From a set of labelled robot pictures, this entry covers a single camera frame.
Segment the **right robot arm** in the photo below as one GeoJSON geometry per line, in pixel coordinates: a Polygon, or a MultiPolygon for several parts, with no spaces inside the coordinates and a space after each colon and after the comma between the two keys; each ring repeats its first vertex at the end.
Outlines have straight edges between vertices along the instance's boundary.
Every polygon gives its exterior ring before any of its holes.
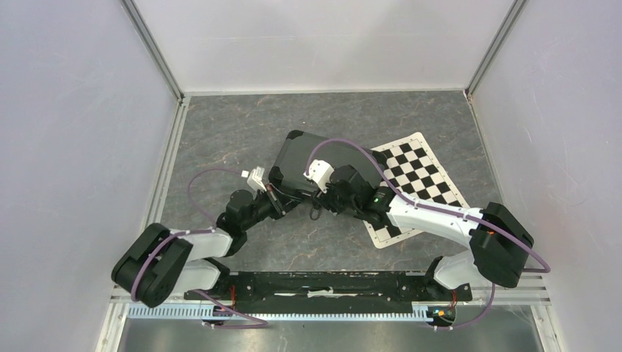
{"type": "Polygon", "coordinates": [[[515,288],[534,240],[502,204],[464,208],[413,197],[388,178],[370,183],[350,165],[333,168],[314,160],[304,177],[318,187],[317,201],[336,214],[348,214],[374,226],[428,232],[456,242],[465,251],[431,264],[423,282],[425,293],[442,299],[454,288],[487,280],[515,288]]]}

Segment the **black white checkered mat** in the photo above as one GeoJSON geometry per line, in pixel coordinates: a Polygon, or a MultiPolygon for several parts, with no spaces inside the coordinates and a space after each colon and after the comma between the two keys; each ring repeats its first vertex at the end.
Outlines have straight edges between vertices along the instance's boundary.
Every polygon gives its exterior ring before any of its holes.
{"type": "Polygon", "coordinates": [[[420,132],[373,150],[387,157],[384,174],[400,191],[440,204],[469,207],[420,132]]]}

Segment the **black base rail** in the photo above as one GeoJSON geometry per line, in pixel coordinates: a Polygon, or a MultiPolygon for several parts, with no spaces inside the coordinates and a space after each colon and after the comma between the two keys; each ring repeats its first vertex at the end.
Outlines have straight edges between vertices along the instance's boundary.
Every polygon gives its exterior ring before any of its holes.
{"type": "Polygon", "coordinates": [[[252,314],[407,313],[414,302],[469,302],[471,287],[447,289],[419,271],[239,271],[207,291],[252,314]]]}

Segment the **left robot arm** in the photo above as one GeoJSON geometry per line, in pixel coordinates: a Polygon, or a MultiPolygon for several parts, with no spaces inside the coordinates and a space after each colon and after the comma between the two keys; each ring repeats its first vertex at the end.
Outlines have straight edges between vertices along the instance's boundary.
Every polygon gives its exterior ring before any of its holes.
{"type": "Polygon", "coordinates": [[[114,265],[111,280],[132,301],[149,308],[195,288],[211,298],[223,298],[230,291],[230,278],[217,259],[237,253],[247,241],[248,229],[267,218],[282,218],[302,201],[273,188],[255,193],[238,190],[230,195],[215,227],[171,230],[152,223],[114,265]]]}

